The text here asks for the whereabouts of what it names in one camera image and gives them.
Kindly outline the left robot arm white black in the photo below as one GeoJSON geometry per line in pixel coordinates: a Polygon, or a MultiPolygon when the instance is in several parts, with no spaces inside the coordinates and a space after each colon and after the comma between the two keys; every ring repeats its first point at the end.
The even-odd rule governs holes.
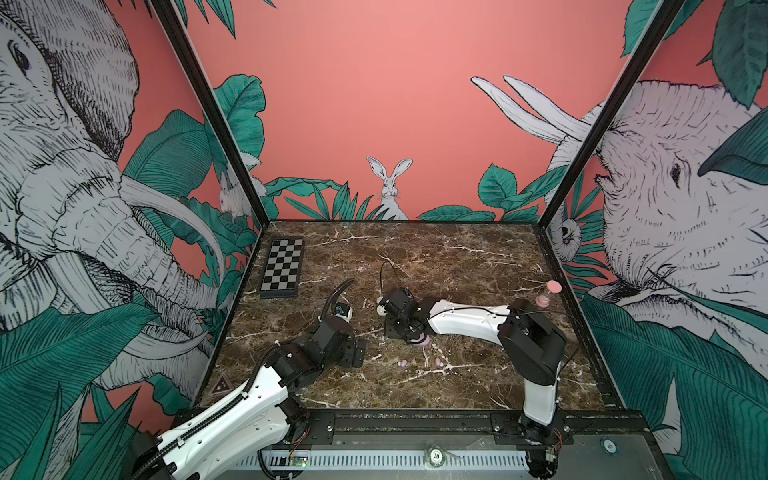
{"type": "Polygon", "coordinates": [[[333,367],[359,368],[358,339],[335,304],[353,281],[326,299],[312,328],[266,349],[250,377],[213,406],[160,435],[137,435],[122,462],[121,479],[215,479],[247,455],[280,442],[298,444],[310,414],[295,398],[333,367]]]}

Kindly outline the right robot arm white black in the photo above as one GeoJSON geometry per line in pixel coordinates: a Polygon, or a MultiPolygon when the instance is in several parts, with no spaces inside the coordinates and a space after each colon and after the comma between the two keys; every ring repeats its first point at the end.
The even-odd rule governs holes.
{"type": "Polygon", "coordinates": [[[523,435],[532,444],[558,441],[553,422],[567,339],[545,311],[525,299],[494,307],[418,300],[403,288],[380,298],[377,313],[385,319],[389,338],[409,344],[420,345],[438,335],[459,335],[501,346],[524,380],[523,435]]]}

